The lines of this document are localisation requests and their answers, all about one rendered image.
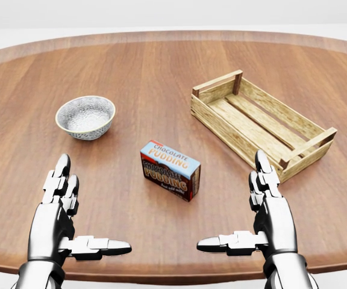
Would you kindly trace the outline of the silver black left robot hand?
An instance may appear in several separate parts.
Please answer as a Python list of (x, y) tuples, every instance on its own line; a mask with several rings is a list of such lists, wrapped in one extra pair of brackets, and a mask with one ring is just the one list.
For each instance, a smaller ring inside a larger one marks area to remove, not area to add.
[(62, 154), (54, 170), (50, 170), (43, 185), (43, 199), (36, 208), (28, 241), (28, 260), (54, 261), (63, 265), (67, 257), (77, 261), (100, 260), (105, 256), (130, 253), (126, 241), (95, 238), (92, 235), (75, 237), (73, 216), (78, 212), (76, 175), (70, 174), (71, 161)]

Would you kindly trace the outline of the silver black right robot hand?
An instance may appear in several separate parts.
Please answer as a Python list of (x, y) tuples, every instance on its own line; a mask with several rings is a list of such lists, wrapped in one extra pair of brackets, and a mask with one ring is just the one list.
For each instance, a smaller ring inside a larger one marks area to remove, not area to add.
[(198, 241), (197, 250), (228, 256), (248, 256), (260, 250), (265, 258), (275, 253), (298, 251), (289, 203), (278, 189), (280, 180), (275, 167), (261, 149), (255, 153), (255, 166), (248, 178), (255, 232), (234, 231), (230, 235), (208, 237)]

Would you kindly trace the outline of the wooden slat tray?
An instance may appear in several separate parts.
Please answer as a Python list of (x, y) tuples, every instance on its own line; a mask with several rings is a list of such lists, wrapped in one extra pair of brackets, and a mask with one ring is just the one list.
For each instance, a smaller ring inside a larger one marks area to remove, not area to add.
[(337, 133), (248, 81), (241, 70), (195, 86), (191, 114), (250, 166), (263, 150), (281, 182), (321, 159)]

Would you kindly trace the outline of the chocolate pudding box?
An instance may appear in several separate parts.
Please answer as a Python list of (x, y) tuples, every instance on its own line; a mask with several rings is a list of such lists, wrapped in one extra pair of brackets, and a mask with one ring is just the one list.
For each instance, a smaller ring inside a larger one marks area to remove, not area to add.
[(144, 177), (189, 202), (199, 191), (201, 163), (155, 140), (140, 150)]

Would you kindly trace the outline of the grey patterned bowl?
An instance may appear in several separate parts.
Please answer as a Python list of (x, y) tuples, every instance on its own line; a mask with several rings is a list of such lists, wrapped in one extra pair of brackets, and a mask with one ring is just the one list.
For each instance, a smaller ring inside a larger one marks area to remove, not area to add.
[(114, 103), (102, 96), (88, 95), (62, 105), (55, 115), (59, 128), (79, 140), (96, 140), (111, 127), (116, 114)]

